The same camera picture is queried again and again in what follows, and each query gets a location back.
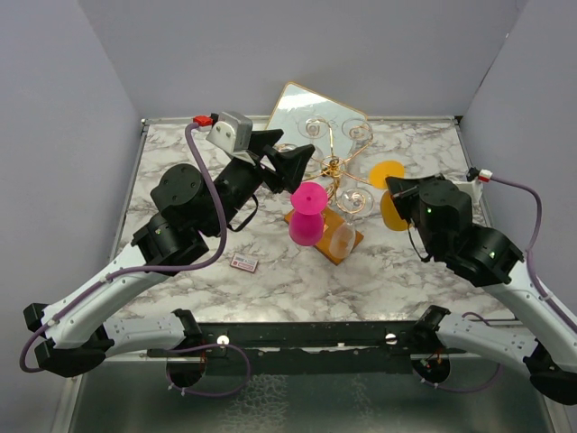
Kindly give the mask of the clear round wine glass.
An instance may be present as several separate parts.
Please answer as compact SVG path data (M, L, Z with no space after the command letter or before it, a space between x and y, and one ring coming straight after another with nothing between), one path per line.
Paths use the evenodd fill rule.
M322 162L329 155L327 145L330 144L329 123L321 116L307 116L298 121L298 132L315 150L307 163L306 174L318 173L323 168Z

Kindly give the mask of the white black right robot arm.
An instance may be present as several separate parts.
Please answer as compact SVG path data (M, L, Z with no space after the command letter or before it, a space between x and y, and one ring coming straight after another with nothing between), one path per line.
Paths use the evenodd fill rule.
M398 217L423 243L424 262L444 263L458 277L501 302L525 326L516 336L478 325L448 309L431 306L413 327L423 352L459 349L526 376L545 397L576 403L576 317L538 278L530 248L472 220L472 206L489 182L504 180L471 169L465 181L441 174L420 179L388 176L387 190Z

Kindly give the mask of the small clear stemmed glass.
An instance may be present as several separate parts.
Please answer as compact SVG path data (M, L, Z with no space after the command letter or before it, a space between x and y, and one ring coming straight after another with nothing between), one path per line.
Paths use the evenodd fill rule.
M367 217L373 209L373 195L364 188L344 189L336 199L336 205L349 222L356 223Z

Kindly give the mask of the pink plastic goblet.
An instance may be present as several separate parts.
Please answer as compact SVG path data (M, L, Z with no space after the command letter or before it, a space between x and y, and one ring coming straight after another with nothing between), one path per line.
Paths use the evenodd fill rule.
M301 246L317 244L324 234L323 211L328 203L325 189L318 183L303 182L290 195L293 213L288 233L292 241Z

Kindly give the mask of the yellow plastic goblet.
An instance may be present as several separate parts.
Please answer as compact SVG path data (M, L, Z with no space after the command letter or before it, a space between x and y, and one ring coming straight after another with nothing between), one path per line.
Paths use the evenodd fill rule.
M396 210L386 184L387 177L403 178L404 166L398 161L382 161L376 164L369 172L369 183L376 189L383 189L380 199L380 213L384 225L396 232L406 231L409 223L403 220Z

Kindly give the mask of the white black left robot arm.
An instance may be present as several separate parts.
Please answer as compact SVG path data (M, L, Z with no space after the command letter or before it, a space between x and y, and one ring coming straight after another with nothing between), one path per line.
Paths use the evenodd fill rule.
M184 135L192 163L171 167L151 197L156 214L100 272L64 299L24 309L31 331L19 357L25 373L68 378L106 358L141 350L186 356L200 349L203 333L193 314L176 309L160 318L116 319L116 312L146 290L182 273L204 269L224 252L231 220L260 187L295 192L315 148L281 152L283 132L233 129L229 162L212 178L195 143L197 123ZM206 239L220 245L210 250Z

